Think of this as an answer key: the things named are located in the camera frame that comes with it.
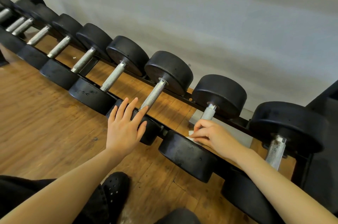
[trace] gray wall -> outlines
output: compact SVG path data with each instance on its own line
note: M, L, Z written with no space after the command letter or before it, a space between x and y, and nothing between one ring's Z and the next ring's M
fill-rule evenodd
M57 13L234 79L245 107L306 105L338 79L338 0L45 0Z

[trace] black croc shoe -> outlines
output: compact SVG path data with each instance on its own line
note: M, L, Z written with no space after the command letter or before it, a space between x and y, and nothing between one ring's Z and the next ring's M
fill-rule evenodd
M109 209L109 222L115 224L127 201L130 178L124 172L114 172L102 184Z

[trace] finger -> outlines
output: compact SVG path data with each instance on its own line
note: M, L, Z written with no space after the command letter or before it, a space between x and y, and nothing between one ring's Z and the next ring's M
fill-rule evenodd
M197 131L198 129L202 128L202 127L210 127L213 124L214 124L213 121L200 119L200 120L197 121L197 123L194 126L194 132Z
M195 142L199 142L199 143L201 143L201 144L203 144L203 145L208 146L209 148L211 148L211 142L207 138L200 138L200 137L199 138L194 138L194 141Z
M116 117L115 117L116 120L122 119L123 114L124 114L124 110L125 110L125 108L128 104L128 100L129 100L128 98L125 98L124 101L119 106L119 109L117 110Z
M144 115L146 114L148 110L148 106L142 108L133 118L132 122L138 126L141 123L142 118L144 117Z
M140 140L141 140L143 134L144 134L145 131L146 131L146 126L147 126L147 121L144 121L144 122L140 125L140 127L138 128L138 130L137 130L137 136L136 136L137 141L140 141Z
M112 123L113 121L115 121L116 112L117 112L117 106L115 105L112 111L110 112L108 123Z
M208 128L201 128L197 131L194 131L193 134L190 135L191 138L198 138L198 137L207 137L209 138L209 129Z
M132 114L133 114L133 111L134 111L134 108L135 108L138 100L139 100L138 98L134 98L133 101L130 102L130 104L127 106L126 110L124 111L122 119L130 121Z

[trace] pant leg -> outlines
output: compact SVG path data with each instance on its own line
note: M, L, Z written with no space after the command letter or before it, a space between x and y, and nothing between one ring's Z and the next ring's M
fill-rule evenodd
M178 208L154 224L201 224L195 213L185 208Z
M54 180L28 180L0 175L0 218ZM107 201L99 185L73 223L104 224L108 217Z

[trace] dumbbell handle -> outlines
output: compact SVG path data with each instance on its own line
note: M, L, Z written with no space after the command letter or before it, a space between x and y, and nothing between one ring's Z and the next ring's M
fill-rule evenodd
M211 120L216 113L216 106L212 103L209 103L208 107L204 110L201 119Z
M271 141L265 161L278 171L286 147L286 139L276 135Z
M28 45L35 46L44 36L47 35L48 31L50 30L50 26L47 25L43 29L41 29L39 32L36 33L29 41Z
M47 54L47 56L51 59L55 59L70 44L70 41L71 38L66 36Z
M0 12L0 23L5 21L11 15L11 10L9 8L5 8Z
M29 27L33 25L34 20L32 18L27 19L23 22L17 29L14 30L12 35L18 36L19 34L25 32Z
M123 73L126 65L127 64L121 61L120 64L118 64L114 69L114 71L110 74L110 76L108 76L108 78L104 81L100 89L103 90L104 92L107 92L115 83L115 81L120 77L120 75Z
M78 74L81 72L81 70L85 67L85 65L94 57L95 55L95 48L90 48L83 56L82 58L75 63L73 68L71 69L72 72Z
M139 110L142 108L148 106L148 110L151 108L151 106L155 103L156 99L159 97L161 92L163 91L164 87L167 85L167 81L164 79L161 79L158 84L155 85L154 89L151 91L151 93L148 95L146 100L142 103Z
M12 33L15 29L17 29L20 25L22 25L23 22L25 22L25 17L20 17L16 21L14 21L13 24L11 24L9 27L6 28L7 32Z

